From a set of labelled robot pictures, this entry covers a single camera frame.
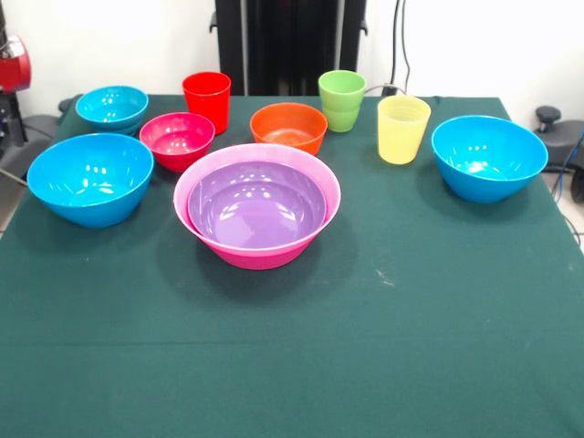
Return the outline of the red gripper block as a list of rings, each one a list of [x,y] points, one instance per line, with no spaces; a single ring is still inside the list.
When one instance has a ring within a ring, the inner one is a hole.
[[[23,146],[28,138],[23,125],[16,92],[28,89],[31,63],[26,46],[18,36],[10,36],[1,47],[1,93],[7,94],[6,127],[14,145]]]

